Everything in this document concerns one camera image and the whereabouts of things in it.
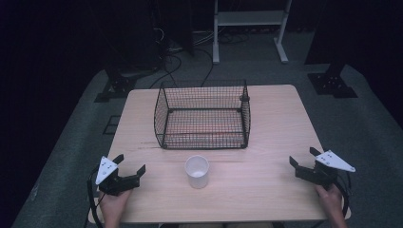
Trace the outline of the white plastic cup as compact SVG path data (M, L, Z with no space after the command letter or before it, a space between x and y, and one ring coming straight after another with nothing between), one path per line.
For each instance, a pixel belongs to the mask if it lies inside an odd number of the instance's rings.
M205 157L195 155L188 158L184 170L191 187L202 189L208 184L209 162Z

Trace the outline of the black wire mesh basket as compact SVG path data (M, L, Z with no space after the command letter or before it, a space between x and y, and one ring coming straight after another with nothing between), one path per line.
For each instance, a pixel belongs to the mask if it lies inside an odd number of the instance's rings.
M154 110L163 149L241 149L248 146L251 108L244 80L166 81Z

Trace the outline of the black metal stand base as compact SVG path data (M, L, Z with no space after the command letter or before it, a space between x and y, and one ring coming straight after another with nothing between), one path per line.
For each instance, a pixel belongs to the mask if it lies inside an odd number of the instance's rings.
M355 91L341 78L343 63L331 63L325 72L309 73L308 78L318 95L332 95L335 98L356 98Z
M111 99L126 98L137 82L136 76L125 77L116 67L107 67L106 76L106 85L103 91L96 96L95 103L107 103Z

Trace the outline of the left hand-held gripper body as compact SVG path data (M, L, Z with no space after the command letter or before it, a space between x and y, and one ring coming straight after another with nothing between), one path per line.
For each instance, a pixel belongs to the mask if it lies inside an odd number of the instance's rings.
M140 177L137 174L128 177L119 176L119 164L109 158L101 158L95 183L102 192L117 196L140 186Z

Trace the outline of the person's left hand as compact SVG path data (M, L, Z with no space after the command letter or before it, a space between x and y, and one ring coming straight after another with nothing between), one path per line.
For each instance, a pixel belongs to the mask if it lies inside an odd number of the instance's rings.
M99 205L106 224L120 222L131 193L131 190L124 191L117 196L103 193Z

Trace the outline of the person's right hand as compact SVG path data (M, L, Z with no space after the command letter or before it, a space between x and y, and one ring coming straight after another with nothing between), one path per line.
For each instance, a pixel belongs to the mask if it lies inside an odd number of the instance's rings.
M321 185L316 185L315 189L327 218L329 220L343 219L342 194L339 189L334 184L331 184L327 189Z

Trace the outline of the white metal table frame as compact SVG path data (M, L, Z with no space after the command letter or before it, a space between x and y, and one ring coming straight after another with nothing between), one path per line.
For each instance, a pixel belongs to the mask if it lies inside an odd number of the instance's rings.
M280 61L283 64L287 64L289 60L283 48L282 40L292 2L293 0L286 0L285 7L282 10L219 11L219 0L215 0L212 63L218 64L220 62L219 28L240 26L279 26L278 36L274 38L274 43Z

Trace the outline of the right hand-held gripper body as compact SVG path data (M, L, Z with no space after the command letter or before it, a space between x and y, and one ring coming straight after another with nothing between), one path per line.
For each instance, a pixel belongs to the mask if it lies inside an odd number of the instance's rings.
M315 157L315 164L312 168L304 167L299 164L295 169L295 176L302 180L322 185L327 189L331 184L337 184L339 171L354 173L355 168L341 159L332 150L327 150Z

